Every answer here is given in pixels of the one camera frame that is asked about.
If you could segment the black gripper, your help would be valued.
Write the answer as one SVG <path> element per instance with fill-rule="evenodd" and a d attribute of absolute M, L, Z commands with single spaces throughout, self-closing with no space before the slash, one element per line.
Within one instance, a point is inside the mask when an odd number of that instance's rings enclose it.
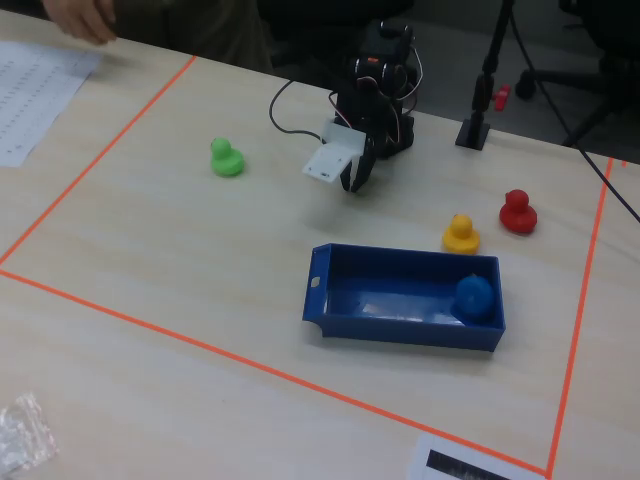
<path fill-rule="evenodd" d="M 340 80 L 333 95 L 334 122 L 365 132 L 367 139 L 362 156 L 353 157 L 340 174 L 345 192 L 357 192 L 369 179 L 376 162 L 375 147 L 398 145 L 398 114 L 392 99 L 384 94 L 374 77 Z"/>

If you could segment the bare person hand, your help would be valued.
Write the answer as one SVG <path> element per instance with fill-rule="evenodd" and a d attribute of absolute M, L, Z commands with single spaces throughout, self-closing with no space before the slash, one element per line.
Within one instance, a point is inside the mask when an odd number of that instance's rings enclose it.
<path fill-rule="evenodd" d="M 61 31 L 93 45 L 104 45 L 117 38 L 112 0 L 43 0 L 48 18 Z"/>

